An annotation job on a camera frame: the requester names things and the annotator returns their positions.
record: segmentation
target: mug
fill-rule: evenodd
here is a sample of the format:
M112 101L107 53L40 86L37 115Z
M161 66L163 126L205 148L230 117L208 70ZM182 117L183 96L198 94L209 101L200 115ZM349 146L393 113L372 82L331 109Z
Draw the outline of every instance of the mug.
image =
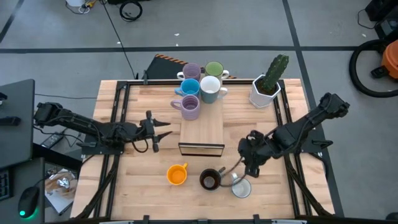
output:
M174 89L175 94L180 96L195 95L199 96L200 84L193 78L189 78L181 82L179 88Z
M193 121L198 119L200 114L200 102L199 99L194 95L187 95L182 100L173 100L170 105L181 111L182 117L186 120Z
M243 179L237 184L237 181L239 181L241 178L238 177L236 173L232 174L232 193L237 196L238 198L245 198L250 195L251 193L251 184L248 180Z
M225 167L219 171L215 169L205 169L199 177L200 185L208 191L216 190L221 184L221 173L224 172Z
M221 81L229 77L229 71L224 70L224 66L219 62L209 62L205 67L205 75L214 76Z
M198 64L188 63L188 64L184 65L184 67L182 68L182 72L177 73L177 78L179 80L186 80L188 78L193 78L199 82L200 74L201 74L201 70L200 70L200 66Z
M217 99L224 97L228 89L221 87L221 82L212 76L202 78L200 82L200 95L205 103L214 103Z
M172 165L167 170L167 180L169 180L170 184L180 185L185 182L187 179L187 163L184 165Z

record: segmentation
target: wooden tabletop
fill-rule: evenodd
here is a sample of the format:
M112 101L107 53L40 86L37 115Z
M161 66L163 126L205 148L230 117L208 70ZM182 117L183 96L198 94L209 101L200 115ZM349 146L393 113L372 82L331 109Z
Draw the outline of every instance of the wooden tabletop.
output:
M117 80L104 80L99 88L94 111L94 119L102 122L110 120ZM302 84L299 79L285 80L287 97L293 121L308 111ZM126 121L138 123L145 118L145 111L151 110L159 121L171 125L156 128L157 133L173 131L160 143L160 151L149 149L140 154L127 144L120 158L116 191L113 203L112 220L142 220L150 215L151 220L180 219L252 219L253 214L260 218L293 218L292 202L283 159L270 159L260 167L258 178L248 177L252 185L251 195L237 198L231 189L219 188L207 192L199 183L200 173L207 168L229 169L239 159L238 142L250 130L268 133L277 126L274 107L255 109L248 97L250 85L224 85L228 94L224 97L224 143L222 157L181 156L178 149L180 139L181 114L170 106L170 101L181 98L174 94L177 86L132 86L129 96ZM116 121L119 121L120 110ZM324 175L322 162L301 154L303 171L308 188L326 210L333 213L333 206ZM103 156L89 160L80 172L71 217L78 215L90 201L98 188ZM174 164L188 163L188 177L184 184L170 185L166 178L167 169ZM243 164L235 170L238 175L244 171ZM300 210L304 213L303 200L296 186ZM105 192L101 214L104 215Z

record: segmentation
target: potted plant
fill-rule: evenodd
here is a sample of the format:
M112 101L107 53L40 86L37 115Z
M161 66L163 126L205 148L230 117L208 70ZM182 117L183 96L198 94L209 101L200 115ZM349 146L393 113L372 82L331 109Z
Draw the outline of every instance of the potted plant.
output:
M256 108L268 106L275 96L278 95L280 92L278 80L284 73L288 63L289 56L276 56L270 64L267 73L265 75L260 75L253 81L250 92L250 102Z

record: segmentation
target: cactus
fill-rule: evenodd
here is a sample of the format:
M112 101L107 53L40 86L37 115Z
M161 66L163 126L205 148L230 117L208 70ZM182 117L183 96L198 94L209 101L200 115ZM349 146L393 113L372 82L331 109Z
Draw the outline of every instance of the cactus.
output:
M265 77L256 83L257 89L260 93L266 95L273 95L275 93L275 85L284 73L288 63L289 56L287 55L278 55L274 58L272 63L269 65Z

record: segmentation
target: computer mouse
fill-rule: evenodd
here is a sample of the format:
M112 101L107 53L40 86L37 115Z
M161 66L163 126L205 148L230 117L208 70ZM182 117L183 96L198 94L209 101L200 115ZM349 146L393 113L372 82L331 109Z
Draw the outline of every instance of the computer mouse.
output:
M27 218L35 212L37 201L39 199L40 188L33 186L26 188L18 202L19 216Z

